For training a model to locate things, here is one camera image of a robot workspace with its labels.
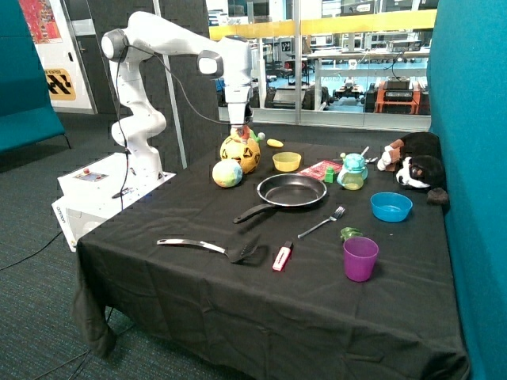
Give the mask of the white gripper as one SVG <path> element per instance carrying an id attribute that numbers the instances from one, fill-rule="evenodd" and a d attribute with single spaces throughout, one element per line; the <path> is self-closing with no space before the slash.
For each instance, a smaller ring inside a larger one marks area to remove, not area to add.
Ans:
<path id="1" fill-rule="evenodd" d="M 242 126 L 246 123 L 245 114 L 249 107 L 251 95 L 252 89 L 250 87 L 225 88 L 225 101 L 232 127 Z"/>

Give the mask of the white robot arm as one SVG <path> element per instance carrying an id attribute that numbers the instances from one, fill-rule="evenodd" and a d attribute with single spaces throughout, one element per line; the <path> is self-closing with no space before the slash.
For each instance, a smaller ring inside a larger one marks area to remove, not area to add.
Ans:
<path id="1" fill-rule="evenodd" d="M 209 40 L 152 13 L 133 13 L 127 28 L 104 34 L 102 51 L 109 67 L 119 102 L 132 115 L 112 126 L 114 139 L 128 149 L 129 169 L 142 180 L 162 177 L 159 152 L 147 140 L 166 128 L 166 118 L 157 111 L 145 92 L 139 64 L 162 55 L 195 55 L 197 69 L 205 77 L 222 78 L 231 130 L 240 142 L 250 137 L 252 116 L 252 55 L 249 41 L 237 35 Z"/>

